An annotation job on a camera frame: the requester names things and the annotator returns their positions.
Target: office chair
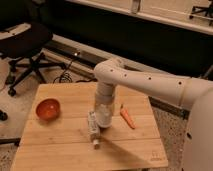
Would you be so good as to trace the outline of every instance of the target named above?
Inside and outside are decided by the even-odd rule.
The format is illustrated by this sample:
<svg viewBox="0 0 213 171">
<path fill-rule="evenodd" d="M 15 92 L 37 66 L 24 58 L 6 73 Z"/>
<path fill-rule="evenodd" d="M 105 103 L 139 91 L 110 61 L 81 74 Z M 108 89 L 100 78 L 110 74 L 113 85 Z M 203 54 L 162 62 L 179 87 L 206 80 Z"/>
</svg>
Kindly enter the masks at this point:
<svg viewBox="0 0 213 171">
<path fill-rule="evenodd" d="M 211 1 L 211 3 L 208 7 L 193 6 L 192 12 L 191 12 L 189 18 L 190 19 L 194 18 L 193 14 L 205 12 L 205 17 L 207 17 L 207 16 L 210 17 L 209 26 L 211 26 L 213 23 L 213 0 L 209 0 L 209 1 Z"/>
<path fill-rule="evenodd" d="M 39 68 L 54 66 L 66 68 L 64 63 L 50 62 L 43 53 L 40 53 L 42 47 L 52 39 L 53 34 L 44 25 L 30 21 L 25 0 L 0 1 L 0 31 L 0 58 L 11 59 L 10 73 L 6 80 L 6 84 L 10 84 L 9 95 L 14 96 L 15 86 L 33 71 L 41 83 L 46 83 Z M 29 63 L 20 63 L 24 59 L 28 59 Z M 18 67 L 26 70 L 15 79 L 12 73 Z"/>
</svg>

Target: floor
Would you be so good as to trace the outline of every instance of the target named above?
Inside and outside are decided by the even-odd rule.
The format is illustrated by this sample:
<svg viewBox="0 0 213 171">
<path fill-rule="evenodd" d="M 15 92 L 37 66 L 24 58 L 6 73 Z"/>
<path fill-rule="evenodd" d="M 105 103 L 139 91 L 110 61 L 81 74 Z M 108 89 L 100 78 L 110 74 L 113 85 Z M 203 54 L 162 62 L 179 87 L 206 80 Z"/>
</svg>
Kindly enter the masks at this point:
<svg viewBox="0 0 213 171">
<path fill-rule="evenodd" d="M 47 82 L 53 80 L 62 73 L 61 69 L 42 70 Z M 81 75 L 69 72 L 73 81 L 87 79 Z M 0 89 L 4 86 L 4 80 L 8 74 L 7 60 L 0 60 Z M 34 75 L 29 76 L 22 84 L 18 85 L 17 95 L 10 97 L 6 86 L 0 91 L 0 109 L 7 112 L 8 120 L 0 121 L 0 138 L 20 137 L 25 125 L 27 113 L 36 93 L 38 82 Z M 178 171 L 180 168 L 182 147 L 184 142 L 184 130 L 186 120 L 159 108 L 153 107 L 153 112 L 159 127 L 159 131 L 169 160 L 168 168 L 151 169 L 151 171 Z M 0 171 L 9 171 L 16 152 L 13 145 L 0 146 Z"/>
</svg>

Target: orange bowl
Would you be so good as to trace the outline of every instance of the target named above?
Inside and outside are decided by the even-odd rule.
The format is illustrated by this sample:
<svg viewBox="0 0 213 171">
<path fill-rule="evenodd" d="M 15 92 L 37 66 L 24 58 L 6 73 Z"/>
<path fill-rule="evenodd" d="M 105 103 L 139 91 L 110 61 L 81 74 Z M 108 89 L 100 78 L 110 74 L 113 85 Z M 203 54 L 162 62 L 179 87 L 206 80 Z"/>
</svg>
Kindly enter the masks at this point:
<svg viewBox="0 0 213 171">
<path fill-rule="evenodd" d="M 60 114 L 60 104 L 56 99 L 45 99 L 38 104 L 36 114 L 45 121 L 56 119 Z"/>
</svg>

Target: wooden table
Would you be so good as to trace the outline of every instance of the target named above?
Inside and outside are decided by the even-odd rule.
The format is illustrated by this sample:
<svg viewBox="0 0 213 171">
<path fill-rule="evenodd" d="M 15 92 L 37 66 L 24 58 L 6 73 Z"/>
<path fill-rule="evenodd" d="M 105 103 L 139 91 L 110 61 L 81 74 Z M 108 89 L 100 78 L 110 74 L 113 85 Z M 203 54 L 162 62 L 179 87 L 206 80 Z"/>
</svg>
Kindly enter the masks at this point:
<svg viewBox="0 0 213 171">
<path fill-rule="evenodd" d="M 90 142 L 87 113 L 93 110 L 96 83 L 40 85 L 17 150 L 13 171 L 127 170 L 166 167 L 167 157 L 148 97 L 118 86 L 112 126 L 102 134 L 101 148 Z M 46 98 L 56 98 L 61 115 L 44 123 L 35 114 Z M 121 103 L 136 129 L 119 115 Z"/>
</svg>

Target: orange carrot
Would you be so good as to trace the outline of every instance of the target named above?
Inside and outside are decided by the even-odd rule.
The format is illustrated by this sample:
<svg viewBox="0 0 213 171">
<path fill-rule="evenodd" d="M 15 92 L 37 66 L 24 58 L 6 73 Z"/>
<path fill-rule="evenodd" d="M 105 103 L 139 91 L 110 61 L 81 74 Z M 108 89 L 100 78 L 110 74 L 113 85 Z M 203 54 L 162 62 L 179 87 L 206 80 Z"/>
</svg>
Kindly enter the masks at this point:
<svg viewBox="0 0 213 171">
<path fill-rule="evenodd" d="M 135 125 L 131 117 L 129 116 L 127 109 L 123 107 L 123 104 L 121 104 L 120 107 L 120 115 L 123 117 L 123 119 L 126 121 L 130 128 L 135 129 Z"/>
</svg>

